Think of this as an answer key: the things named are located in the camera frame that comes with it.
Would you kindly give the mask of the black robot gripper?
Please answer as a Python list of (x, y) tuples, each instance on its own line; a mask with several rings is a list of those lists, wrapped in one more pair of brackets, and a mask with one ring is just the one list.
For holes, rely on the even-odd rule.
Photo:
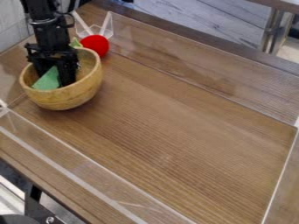
[(33, 29), (36, 42), (27, 43), (24, 48), (28, 61), (33, 64), (40, 77), (57, 65), (59, 82), (63, 87), (76, 81), (77, 51), (71, 47), (69, 28), (75, 22), (68, 23), (69, 13), (31, 12), (29, 24)]

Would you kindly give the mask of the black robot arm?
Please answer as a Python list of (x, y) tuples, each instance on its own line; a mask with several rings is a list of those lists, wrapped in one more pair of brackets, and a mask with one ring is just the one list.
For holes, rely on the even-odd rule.
[(39, 76), (43, 76), (52, 67), (59, 71), (61, 87), (76, 81), (79, 69), (77, 50), (71, 46), (67, 17), (73, 19), (68, 12), (59, 11), (57, 0), (20, 0), (24, 13), (29, 16), (36, 42), (27, 43), (27, 59), (32, 63)]

